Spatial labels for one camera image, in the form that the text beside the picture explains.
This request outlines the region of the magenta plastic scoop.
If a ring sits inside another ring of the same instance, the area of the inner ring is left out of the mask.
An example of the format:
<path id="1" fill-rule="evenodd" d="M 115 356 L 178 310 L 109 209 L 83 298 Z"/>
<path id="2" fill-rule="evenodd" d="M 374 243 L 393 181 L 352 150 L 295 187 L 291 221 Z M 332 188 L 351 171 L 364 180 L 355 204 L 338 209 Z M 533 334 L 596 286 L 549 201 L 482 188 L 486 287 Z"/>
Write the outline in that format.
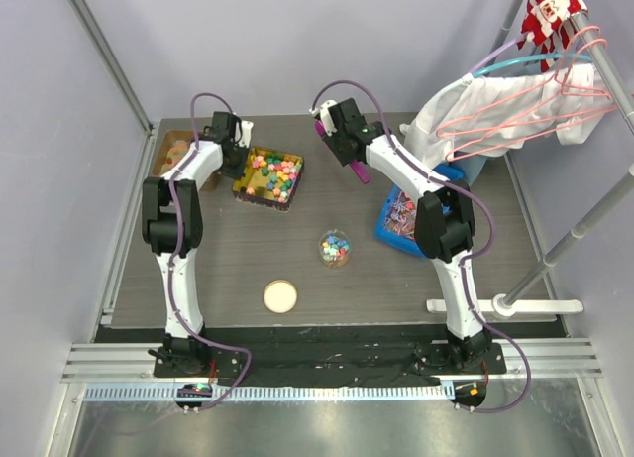
<path id="1" fill-rule="evenodd" d="M 315 127 L 316 132 L 320 136 L 320 138 L 323 141 L 325 141 L 326 140 L 326 130 L 325 130 L 324 125 L 322 124 L 322 122 L 320 120 L 316 120 L 315 124 L 314 124 L 314 127 Z M 370 175 L 368 174 L 366 168 L 363 166 L 362 163 L 360 163 L 358 161 L 351 161 L 349 163 L 349 167 L 355 173 L 355 175 L 361 181 L 361 183 L 368 184 L 370 182 Z"/>

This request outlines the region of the dark tin of star candies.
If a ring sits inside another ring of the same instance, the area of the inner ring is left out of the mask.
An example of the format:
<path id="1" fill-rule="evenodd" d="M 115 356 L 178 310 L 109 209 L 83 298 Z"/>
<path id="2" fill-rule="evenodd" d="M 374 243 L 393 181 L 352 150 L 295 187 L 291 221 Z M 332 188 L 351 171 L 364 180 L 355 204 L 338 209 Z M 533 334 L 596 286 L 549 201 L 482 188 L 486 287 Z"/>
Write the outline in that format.
<path id="1" fill-rule="evenodd" d="M 241 179 L 235 180 L 236 200 L 286 212 L 290 209 L 305 167 L 300 155 L 251 147 Z"/>

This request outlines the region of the gold tin of popsicle candies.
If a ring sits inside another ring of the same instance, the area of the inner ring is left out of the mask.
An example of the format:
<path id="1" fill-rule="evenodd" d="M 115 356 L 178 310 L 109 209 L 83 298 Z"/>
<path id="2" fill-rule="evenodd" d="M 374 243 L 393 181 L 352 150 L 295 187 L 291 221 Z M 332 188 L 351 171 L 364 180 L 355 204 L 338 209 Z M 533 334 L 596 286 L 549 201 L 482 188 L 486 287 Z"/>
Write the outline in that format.
<path id="1" fill-rule="evenodd" d="M 199 140 L 194 153 L 195 139 L 190 130 L 168 131 L 158 149 L 152 176 L 165 180 L 194 180 L 198 190 L 212 191 L 217 184 L 213 176 L 223 163 L 222 149 L 214 142 Z"/>

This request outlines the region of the clear glass jar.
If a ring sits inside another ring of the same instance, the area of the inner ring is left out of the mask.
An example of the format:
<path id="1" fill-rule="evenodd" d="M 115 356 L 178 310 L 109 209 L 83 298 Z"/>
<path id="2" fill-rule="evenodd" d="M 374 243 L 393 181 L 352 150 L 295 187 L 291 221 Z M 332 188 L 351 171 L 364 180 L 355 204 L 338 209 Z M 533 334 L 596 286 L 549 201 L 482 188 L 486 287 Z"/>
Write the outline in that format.
<path id="1" fill-rule="evenodd" d="M 338 229 L 326 231 L 318 243 L 319 257 L 330 268 L 343 267 L 350 259 L 351 249 L 348 236 Z"/>

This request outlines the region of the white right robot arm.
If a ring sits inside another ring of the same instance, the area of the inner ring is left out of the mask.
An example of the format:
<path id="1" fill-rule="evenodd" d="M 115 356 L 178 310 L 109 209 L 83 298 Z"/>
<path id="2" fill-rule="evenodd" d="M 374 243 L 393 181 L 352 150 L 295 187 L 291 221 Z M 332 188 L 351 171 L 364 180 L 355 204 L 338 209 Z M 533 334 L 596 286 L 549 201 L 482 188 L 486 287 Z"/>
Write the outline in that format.
<path id="1" fill-rule="evenodd" d="M 352 98 L 313 106 L 311 115 L 341 165 L 363 163 L 380 171 L 415 203 L 414 240 L 433 264 L 445 303 L 449 364 L 461 373 L 472 371 L 490 351 L 492 338 L 477 303 L 476 221 L 467 184 L 424 166 L 382 122 L 368 122 Z"/>

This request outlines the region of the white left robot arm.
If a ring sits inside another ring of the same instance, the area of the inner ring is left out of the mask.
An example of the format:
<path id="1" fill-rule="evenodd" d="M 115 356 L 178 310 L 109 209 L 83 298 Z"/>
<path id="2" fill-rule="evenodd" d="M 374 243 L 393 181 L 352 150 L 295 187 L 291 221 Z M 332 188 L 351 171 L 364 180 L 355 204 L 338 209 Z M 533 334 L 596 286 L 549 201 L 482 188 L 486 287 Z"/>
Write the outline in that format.
<path id="1" fill-rule="evenodd" d="M 211 365 L 195 276 L 204 229 L 199 190 L 215 173 L 243 177 L 253 129 L 251 121 L 217 112 L 169 171 L 144 180 L 142 236 L 158 263 L 166 306 L 162 345 L 153 353 L 160 371 L 198 377 Z"/>

